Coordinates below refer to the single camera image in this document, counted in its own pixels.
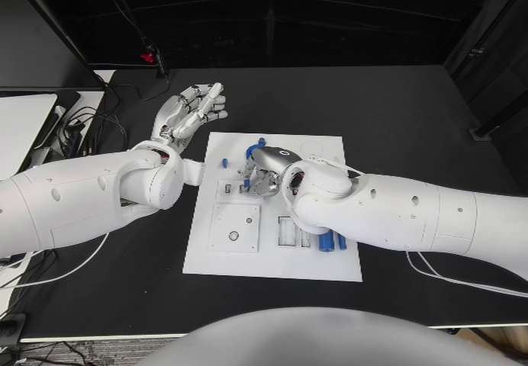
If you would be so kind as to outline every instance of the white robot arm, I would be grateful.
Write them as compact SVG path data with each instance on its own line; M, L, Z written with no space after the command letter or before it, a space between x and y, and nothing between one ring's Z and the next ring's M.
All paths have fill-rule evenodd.
M173 206L183 183L202 183L203 164L179 153L199 126L226 117L220 90L195 85L171 97L151 141L127 152L52 162L0 181L0 258L85 242Z
M255 170L270 170L274 157L262 159L264 151L255 150L264 162ZM463 255L528 280L528 198L459 191L385 175L349 179L343 167L311 156L275 172L280 190L272 193L281 191L304 231L321 235L334 230L385 249Z

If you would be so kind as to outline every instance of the white board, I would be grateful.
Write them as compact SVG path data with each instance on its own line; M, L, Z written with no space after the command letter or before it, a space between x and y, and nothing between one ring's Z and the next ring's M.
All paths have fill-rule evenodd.
M346 240L346 250L339 250L336 241L336 250L320 252L317 236L303 234L291 227L288 219L280 219L290 216L281 194L262 199L238 193L238 184L244 179L245 151L257 144L259 137L265 138L268 146L291 150L301 158L317 154L345 164L340 137L212 132L183 273L360 282L356 242ZM226 169L222 159L228 159ZM249 208L244 210L241 205L248 205L252 209L259 207L259 215L249 217ZM213 223L213 220L222 222L219 219L223 220L225 226ZM259 221L258 239L255 241L252 237L246 242L238 243L233 241L238 231L249 230L249 226L244 226L245 220L246 225L254 225L255 220Z

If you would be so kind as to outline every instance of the blue cylinder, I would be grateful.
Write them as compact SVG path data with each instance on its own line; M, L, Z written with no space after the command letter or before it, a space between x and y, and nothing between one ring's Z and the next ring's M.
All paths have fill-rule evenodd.
M321 252L332 252L336 248L333 244L333 231L329 230L326 234L321 234L319 236L319 250Z
M346 240L340 234L337 234L337 242L339 242L339 249L345 250L346 249Z

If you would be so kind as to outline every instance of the floor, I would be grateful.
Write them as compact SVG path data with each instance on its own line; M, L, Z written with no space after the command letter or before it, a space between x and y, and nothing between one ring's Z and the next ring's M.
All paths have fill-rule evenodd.
M480 330L497 344L528 354L528 327L495 327L480 328ZM490 351L500 353L472 330L463 329L456 334L456 337ZM92 362L95 366L132 366L156 349L163 347L169 342L176 341L171 338L132 339L72 342L69 345L85 355L86 361ZM20 358L46 358L50 361L83 364L81 356L62 343L27 345L23 349L29 349L29 351L21 352ZM24 364L27 366L36 366L40 365L40 361L29 359Z

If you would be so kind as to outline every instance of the silver metal part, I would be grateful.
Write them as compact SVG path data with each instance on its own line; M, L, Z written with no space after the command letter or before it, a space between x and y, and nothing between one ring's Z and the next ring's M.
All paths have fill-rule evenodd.
M252 149L245 165L244 180L257 171L258 181L248 189L249 195L274 196L280 191L280 180L288 166L300 161L300 156L280 147L262 146Z

